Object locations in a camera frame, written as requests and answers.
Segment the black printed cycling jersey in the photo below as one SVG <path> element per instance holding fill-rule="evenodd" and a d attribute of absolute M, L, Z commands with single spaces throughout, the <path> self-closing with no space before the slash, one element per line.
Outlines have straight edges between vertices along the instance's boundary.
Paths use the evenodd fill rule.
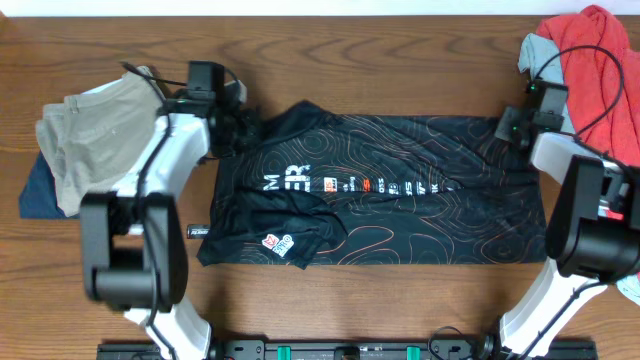
<path fill-rule="evenodd" d="M 538 175 L 474 116 L 334 114 L 300 102 L 223 159 L 203 265 L 545 259 Z"/>

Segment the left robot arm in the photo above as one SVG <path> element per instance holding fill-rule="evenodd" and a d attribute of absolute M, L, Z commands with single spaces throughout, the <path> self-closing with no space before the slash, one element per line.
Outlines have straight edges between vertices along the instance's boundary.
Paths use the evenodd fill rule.
<path fill-rule="evenodd" d="M 80 206 L 87 297 L 142 328 L 158 359 L 222 359 L 212 325 L 186 295 L 188 256 L 177 211 L 193 169 L 207 154 L 256 146 L 263 123 L 236 100 L 171 99 L 133 167 Z"/>

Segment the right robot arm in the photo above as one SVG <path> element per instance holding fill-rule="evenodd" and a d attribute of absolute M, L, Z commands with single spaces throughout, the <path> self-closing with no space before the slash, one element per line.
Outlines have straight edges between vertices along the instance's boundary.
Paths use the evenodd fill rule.
<path fill-rule="evenodd" d="M 495 135 L 561 185 L 542 271 L 487 338 L 484 359 L 542 359 L 592 298 L 639 270 L 639 170 L 560 131 L 560 115 L 507 107 Z"/>

